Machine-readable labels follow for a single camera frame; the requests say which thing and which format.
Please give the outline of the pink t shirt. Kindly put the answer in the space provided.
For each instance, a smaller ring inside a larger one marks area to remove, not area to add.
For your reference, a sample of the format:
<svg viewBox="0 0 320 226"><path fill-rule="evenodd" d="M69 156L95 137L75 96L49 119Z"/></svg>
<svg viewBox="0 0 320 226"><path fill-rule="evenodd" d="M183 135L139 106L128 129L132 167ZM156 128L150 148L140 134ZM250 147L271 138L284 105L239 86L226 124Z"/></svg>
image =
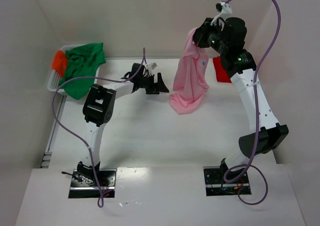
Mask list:
<svg viewBox="0 0 320 226"><path fill-rule="evenodd" d="M205 49L193 42L195 32L196 28L193 28L188 33L174 77L173 93L169 96L171 107L179 115L194 112L209 89L205 80L209 57Z"/></svg>

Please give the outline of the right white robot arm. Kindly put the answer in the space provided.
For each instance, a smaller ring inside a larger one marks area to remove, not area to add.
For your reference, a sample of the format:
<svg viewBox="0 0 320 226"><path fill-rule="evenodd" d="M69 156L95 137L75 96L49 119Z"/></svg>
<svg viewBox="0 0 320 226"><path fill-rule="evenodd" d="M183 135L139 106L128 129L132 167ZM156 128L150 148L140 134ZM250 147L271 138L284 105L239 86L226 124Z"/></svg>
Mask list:
<svg viewBox="0 0 320 226"><path fill-rule="evenodd" d="M237 176L253 158L276 149L288 135L288 127L273 114L258 77L258 68L246 49L245 22L236 17L206 18L196 29L193 42L199 48L212 48L220 55L220 63L237 89L249 121L250 134L238 140L235 154L221 161L221 169Z"/></svg>

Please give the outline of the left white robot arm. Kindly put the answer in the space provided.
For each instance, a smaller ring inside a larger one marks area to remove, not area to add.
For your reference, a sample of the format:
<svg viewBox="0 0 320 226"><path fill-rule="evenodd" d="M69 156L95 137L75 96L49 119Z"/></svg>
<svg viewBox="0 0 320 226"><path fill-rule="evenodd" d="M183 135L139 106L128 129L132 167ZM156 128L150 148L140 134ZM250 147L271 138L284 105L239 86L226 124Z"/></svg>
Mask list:
<svg viewBox="0 0 320 226"><path fill-rule="evenodd" d="M100 173L100 146L103 131L111 120L115 100L134 93L138 89L145 89L148 94L168 93L161 73L157 73L157 81L153 70L158 65L150 63L141 65L134 63L131 71L127 72L121 82L112 83L106 87L94 84L91 86L84 103L82 112L86 122L85 146L89 149L88 156L79 161L77 174L79 177L95 184Z"/></svg>

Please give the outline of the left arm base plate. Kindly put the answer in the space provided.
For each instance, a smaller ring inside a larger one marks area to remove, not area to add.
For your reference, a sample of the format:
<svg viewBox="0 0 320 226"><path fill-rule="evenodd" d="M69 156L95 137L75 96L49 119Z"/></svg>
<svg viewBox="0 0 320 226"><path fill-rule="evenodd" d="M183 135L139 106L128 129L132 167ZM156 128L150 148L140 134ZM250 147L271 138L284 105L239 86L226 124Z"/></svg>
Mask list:
<svg viewBox="0 0 320 226"><path fill-rule="evenodd" d="M99 183L102 188L104 198L115 197L116 170L101 170L99 172ZM76 169L70 182L68 198L99 198L100 192L95 182L80 176Z"/></svg>

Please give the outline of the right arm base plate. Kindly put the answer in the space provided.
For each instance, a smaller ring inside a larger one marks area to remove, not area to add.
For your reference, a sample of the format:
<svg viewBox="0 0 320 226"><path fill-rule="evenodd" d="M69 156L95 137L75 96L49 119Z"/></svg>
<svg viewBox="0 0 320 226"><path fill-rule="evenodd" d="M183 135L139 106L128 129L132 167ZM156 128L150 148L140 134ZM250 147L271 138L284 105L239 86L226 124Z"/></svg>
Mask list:
<svg viewBox="0 0 320 226"><path fill-rule="evenodd" d="M233 183L226 183L219 167L204 167L204 182L207 196L229 196L251 194L248 175Z"/></svg>

